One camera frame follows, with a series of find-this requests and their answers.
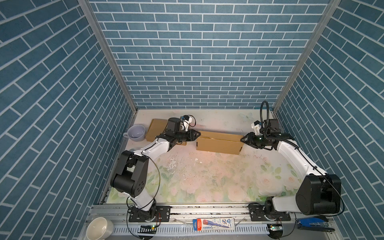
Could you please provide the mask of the brown cardboard box stack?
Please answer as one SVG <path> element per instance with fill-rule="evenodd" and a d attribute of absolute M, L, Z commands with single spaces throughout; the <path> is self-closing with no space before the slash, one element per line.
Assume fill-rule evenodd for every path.
<path fill-rule="evenodd" d="M 197 150 L 222 154 L 239 155 L 244 143 L 242 135 L 200 131 L 197 138 Z"/>

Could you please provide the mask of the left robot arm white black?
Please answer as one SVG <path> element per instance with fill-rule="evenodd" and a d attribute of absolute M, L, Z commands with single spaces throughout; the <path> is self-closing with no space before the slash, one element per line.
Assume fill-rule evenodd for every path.
<path fill-rule="evenodd" d="M 169 118 L 165 129 L 151 144 L 133 152 L 124 151 L 119 156 L 110 184 L 134 203 L 129 209 L 132 222 L 150 222 L 160 216 L 155 197 L 145 189 L 149 162 L 177 144 L 195 141 L 201 135 L 193 129 L 195 125 L 196 119 L 192 115 Z"/>

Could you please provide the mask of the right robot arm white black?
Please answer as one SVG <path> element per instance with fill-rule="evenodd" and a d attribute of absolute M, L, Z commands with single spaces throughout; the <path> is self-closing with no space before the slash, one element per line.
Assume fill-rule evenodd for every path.
<path fill-rule="evenodd" d="M 335 217 L 344 211 L 340 178 L 312 161 L 290 134 L 280 130 L 278 120 L 255 121 L 251 127 L 253 131 L 241 139 L 242 143 L 255 149 L 276 150 L 303 178 L 294 196 L 267 198 L 266 218 L 275 220 L 280 214 L 288 213 Z"/>

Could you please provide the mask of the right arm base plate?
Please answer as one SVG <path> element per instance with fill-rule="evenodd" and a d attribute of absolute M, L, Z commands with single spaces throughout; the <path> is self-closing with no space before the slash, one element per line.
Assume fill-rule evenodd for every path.
<path fill-rule="evenodd" d="M 260 204 L 249 204 L 248 209 L 252 222 L 289 222 L 291 220 L 291 216 L 288 212 L 278 212 L 274 209 L 274 207 L 269 205 L 265 207 Z"/>

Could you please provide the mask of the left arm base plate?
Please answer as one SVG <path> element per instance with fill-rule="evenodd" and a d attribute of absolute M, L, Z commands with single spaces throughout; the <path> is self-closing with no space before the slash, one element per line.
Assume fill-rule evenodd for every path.
<path fill-rule="evenodd" d="M 139 210 L 133 206 L 128 213 L 130 223 L 144 222 L 169 222 L 171 213 L 170 206 L 151 206 L 148 211 Z"/>

